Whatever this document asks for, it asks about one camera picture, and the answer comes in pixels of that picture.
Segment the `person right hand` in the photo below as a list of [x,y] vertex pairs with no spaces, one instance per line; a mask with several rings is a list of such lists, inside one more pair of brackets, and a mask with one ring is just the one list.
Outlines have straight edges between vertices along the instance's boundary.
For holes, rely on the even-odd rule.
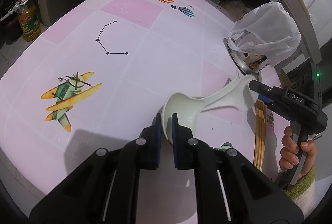
[[[292,169],[299,163],[299,159],[297,157],[299,146],[293,141],[292,134],[293,129],[290,126],[286,127],[284,130],[284,136],[281,140],[283,147],[280,150],[281,158],[279,160],[279,165],[283,171],[286,169]],[[302,142],[300,148],[307,153],[307,157],[297,178],[298,181],[309,173],[314,165],[317,154],[316,145],[313,140]]]

